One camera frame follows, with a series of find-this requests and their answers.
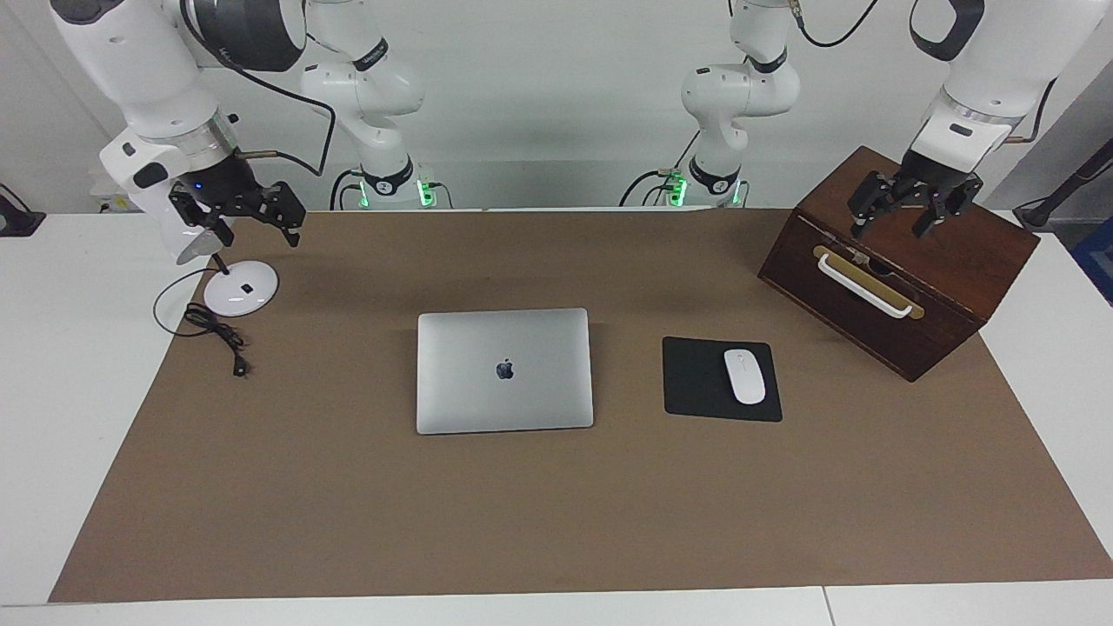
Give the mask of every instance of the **wooden box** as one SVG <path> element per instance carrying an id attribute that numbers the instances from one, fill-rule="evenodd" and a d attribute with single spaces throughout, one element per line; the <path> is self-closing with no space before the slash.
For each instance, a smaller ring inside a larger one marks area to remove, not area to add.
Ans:
<path id="1" fill-rule="evenodd" d="M 915 381 L 985 325 L 1038 238 L 975 206 L 922 239 L 916 207 L 854 239 L 847 199 L 870 170 L 896 169 L 858 148 L 792 211 L 758 275 Z"/>

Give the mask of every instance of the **mouse pad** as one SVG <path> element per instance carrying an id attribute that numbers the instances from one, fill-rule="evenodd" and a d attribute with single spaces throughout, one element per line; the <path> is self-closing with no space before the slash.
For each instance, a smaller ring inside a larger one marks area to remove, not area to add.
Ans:
<path id="1" fill-rule="evenodd" d="M 723 353 L 737 349 L 752 352 L 761 368 L 766 397 L 757 404 L 742 404 L 735 399 Z M 667 336 L 661 341 L 661 361 L 664 410 L 673 415 L 759 422 L 779 422 L 782 419 L 772 350 L 768 343 Z"/>

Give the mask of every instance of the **laptop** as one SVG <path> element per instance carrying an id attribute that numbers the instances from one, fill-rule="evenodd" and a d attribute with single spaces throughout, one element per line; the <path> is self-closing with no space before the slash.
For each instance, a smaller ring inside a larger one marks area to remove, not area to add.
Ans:
<path id="1" fill-rule="evenodd" d="M 588 428 L 583 309 L 417 317 L 417 432 Z"/>

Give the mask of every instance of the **white mouse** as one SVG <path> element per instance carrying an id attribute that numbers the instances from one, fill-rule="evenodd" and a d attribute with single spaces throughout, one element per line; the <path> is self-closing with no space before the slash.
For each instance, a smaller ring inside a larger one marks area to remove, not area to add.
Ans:
<path id="1" fill-rule="evenodd" d="M 757 404 L 765 400 L 765 378 L 758 358 L 749 350 L 728 350 L 722 356 L 727 361 L 735 399 L 742 404 Z"/>

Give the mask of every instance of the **apple logo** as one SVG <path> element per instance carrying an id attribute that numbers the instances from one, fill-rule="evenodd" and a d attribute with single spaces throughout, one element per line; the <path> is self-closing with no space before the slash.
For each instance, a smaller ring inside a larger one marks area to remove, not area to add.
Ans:
<path id="1" fill-rule="evenodd" d="M 510 359 L 506 359 L 495 365 L 494 373 L 499 374 L 499 379 L 501 380 L 510 380 L 514 378 L 514 364 L 510 362 Z"/>

